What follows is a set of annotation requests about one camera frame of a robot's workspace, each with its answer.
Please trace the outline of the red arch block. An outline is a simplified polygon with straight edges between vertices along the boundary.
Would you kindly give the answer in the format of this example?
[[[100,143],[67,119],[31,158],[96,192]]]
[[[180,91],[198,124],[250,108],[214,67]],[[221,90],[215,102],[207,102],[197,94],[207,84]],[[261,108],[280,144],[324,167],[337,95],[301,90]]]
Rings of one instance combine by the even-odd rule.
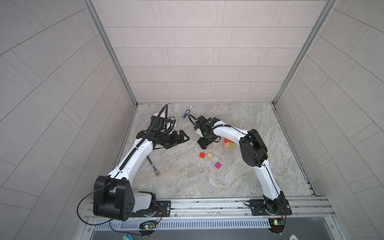
[[[224,144],[232,143],[232,141],[228,140],[227,138],[224,138]]]

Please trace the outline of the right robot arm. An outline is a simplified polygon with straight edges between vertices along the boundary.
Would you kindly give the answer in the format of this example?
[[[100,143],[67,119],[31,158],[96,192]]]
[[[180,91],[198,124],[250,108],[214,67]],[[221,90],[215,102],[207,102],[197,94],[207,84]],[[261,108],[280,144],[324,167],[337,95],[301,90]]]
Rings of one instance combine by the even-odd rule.
[[[237,129],[218,118],[203,116],[195,118],[188,115],[195,131],[201,136],[199,146],[204,150],[218,137],[225,138],[240,147],[244,162],[252,167],[260,181],[263,190],[262,209],[269,215],[287,216],[292,214],[288,200],[278,186],[268,162],[268,149],[257,130]]]

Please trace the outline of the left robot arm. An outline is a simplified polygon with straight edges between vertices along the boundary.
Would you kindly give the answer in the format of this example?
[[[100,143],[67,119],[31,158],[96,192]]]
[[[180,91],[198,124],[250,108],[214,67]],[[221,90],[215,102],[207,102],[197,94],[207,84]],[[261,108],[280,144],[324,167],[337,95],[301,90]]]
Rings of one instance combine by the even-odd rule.
[[[150,192],[134,193],[132,182],[140,166],[157,145],[169,149],[185,143],[189,137],[184,131],[175,131],[174,117],[153,115],[147,130],[136,135],[133,147],[107,176],[99,176],[94,184],[93,214],[126,221],[132,214],[152,216],[156,212],[156,195]]]

